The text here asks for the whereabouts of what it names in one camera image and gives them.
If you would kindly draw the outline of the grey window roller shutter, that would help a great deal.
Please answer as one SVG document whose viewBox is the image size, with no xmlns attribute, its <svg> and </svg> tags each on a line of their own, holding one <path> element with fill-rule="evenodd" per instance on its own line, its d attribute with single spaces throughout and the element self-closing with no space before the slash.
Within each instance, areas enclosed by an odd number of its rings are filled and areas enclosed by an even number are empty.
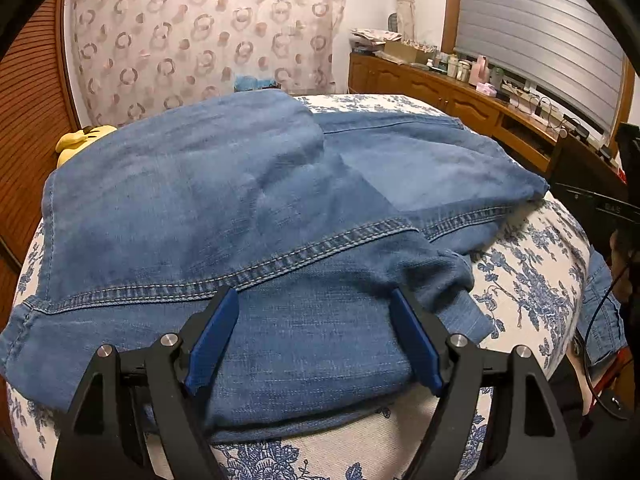
<svg viewBox="0 0 640 480">
<path fill-rule="evenodd" d="M 456 50 L 550 90 L 605 131 L 624 52 L 586 0 L 460 0 Z"/>
</svg>

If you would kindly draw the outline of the small blue object by curtain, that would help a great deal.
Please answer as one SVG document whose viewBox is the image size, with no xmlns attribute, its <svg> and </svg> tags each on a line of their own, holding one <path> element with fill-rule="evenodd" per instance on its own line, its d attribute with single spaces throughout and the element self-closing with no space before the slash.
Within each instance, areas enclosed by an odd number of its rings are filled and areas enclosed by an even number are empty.
<svg viewBox="0 0 640 480">
<path fill-rule="evenodd" d="M 234 81 L 235 92 L 247 92 L 266 89 L 280 89 L 280 84 L 272 78 L 260 79 L 254 76 L 237 76 Z"/>
</svg>

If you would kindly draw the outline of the wooden sideboard cabinet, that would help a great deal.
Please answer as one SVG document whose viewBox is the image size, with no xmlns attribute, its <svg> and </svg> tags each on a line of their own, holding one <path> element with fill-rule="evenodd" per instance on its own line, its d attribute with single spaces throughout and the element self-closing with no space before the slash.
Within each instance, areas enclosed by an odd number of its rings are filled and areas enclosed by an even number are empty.
<svg viewBox="0 0 640 480">
<path fill-rule="evenodd" d="M 496 140 L 526 169 L 553 182 L 620 200 L 627 197 L 626 184 L 588 142 L 573 133 L 550 133 L 514 106 L 483 96 L 468 84 L 374 55 L 353 53 L 349 57 L 348 90 L 410 96 Z"/>
</svg>

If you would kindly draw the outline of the stack of papers on sideboard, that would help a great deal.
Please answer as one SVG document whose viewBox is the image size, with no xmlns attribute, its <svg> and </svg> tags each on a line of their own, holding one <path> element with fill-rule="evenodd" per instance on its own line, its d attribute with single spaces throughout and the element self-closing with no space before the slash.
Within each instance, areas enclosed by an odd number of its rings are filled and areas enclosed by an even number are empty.
<svg viewBox="0 0 640 480">
<path fill-rule="evenodd" d="M 401 34 L 389 30 L 352 28 L 349 33 L 353 51 L 374 52 L 383 49 L 388 42 L 398 40 L 401 40 Z"/>
</svg>

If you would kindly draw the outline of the pink bottle on sideboard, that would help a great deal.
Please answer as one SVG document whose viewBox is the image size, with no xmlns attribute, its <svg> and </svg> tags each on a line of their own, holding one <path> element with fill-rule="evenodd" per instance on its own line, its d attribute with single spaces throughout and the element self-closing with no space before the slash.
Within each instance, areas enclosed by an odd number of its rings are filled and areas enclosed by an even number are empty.
<svg viewBox="0 0 640 480">
<path fill-rule="evenodd" d="M 479 55 L 473 62 L 470 70 L 469 84 L 476 87 L 478 84 L 486 84 L 489 81 L 490 69 L 488 59 L 484 55 Z"/>
</svg>

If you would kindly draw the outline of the patterned sheer curtain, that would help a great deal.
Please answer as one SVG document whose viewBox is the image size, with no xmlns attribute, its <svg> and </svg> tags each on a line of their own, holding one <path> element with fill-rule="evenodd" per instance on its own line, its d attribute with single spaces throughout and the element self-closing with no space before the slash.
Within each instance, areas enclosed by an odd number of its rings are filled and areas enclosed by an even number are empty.
<svg viewBox="0 0 640 480">
<path fill-rule="evenodd" d="M 95 125 L 122 126 L 234 91 L 334 88 L 346 0 L 67 0 L 74 69 Z"/>
</svg>

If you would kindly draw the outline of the yellow plush toy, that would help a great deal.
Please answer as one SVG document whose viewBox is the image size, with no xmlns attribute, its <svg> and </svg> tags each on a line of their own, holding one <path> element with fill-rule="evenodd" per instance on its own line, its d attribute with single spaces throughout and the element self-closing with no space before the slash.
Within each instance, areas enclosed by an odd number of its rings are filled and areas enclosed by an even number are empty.
<svg viewBox="0 0 640 480">
<path fill-rule="evenodd" d="M 58 140 L 58 143 L 55 145 L 55 153 L 58 154 L 56 166 L 60 168 L 75 155 L 85 148 L 88 148 L 89 145 L 104 138 L 104 136 L 108 136 L 116 130 L 116 127 L 109 125 L 90 126 L 76 132 L 64 134 L 64 136 L 61 136 L 61 139 Z"/>
</svg>

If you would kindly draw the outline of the blue denim pants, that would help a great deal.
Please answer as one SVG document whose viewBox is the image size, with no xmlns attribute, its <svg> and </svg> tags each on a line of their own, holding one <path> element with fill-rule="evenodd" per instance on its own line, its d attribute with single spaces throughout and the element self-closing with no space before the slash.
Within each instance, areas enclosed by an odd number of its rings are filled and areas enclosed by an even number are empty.
<svg viewBox="0 0 640 480">
<path fill-rule="evenodd" d="M 1 373 L 64 411 L 101 344 L 134 350 L 229 286 L 240 312 L 201 404 L 218 442 L 335 427 L 408 387 L 406 286 L 481 341 L 472 252 L 547 182 L 448 116 L 314 113 L 278 90 L 120 128 L 47 178 L 36 290 Z"/>
</svg>

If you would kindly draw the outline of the blue floral white bedspread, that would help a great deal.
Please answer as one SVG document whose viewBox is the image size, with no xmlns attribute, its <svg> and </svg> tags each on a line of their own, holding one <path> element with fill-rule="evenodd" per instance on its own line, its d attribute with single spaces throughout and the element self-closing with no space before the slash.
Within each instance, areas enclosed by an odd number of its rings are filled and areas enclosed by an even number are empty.
<svg viewBox="0 0 640 480">
<path fill-rule="evenodd" d="M 406 96 L 299 96 L 314 114 L 403 112 L 444 116 L 435 107 Z M 43 227 L 29 245 L 13 307 L 36 291 Z M 512 214 L 491 245 L 472 259 L 471 296 L 494 331 L 480 344 L 508 351 L 527 344 L 550 377 L 570 345 L 582 310 L 589 243 L 577 220 L 549 191 L 537 205 Z M 11 385 L 6 400 L 13 437 L 21 456 L 43 479 L 50 479 L 58 444 L 53 415 Z M 491 390 L 480 390 L 476 414 L 460 470 L 463 479 L 480 458 Z M 436 399 L 413 386 L 375 414 L 333 430 L 264 443 L 214 448 L 237 479 L 396 479 L 408 467 L 431 421 Z"/>
</svg>

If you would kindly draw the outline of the cardboard box on sideboard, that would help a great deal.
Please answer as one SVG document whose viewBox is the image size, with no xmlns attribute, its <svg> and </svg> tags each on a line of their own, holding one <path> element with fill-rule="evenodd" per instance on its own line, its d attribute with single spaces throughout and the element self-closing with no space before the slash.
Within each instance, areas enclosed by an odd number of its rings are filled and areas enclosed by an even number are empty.
<svg viewBox="0 0 640 480">
<path fill-rule="evenodd" d="M 397 40 L 387 41 L 383 52 L 404 63 L 426 64 L 429 58 L 434 58 L 438 47 L 415 41 Z"/>
</svg>

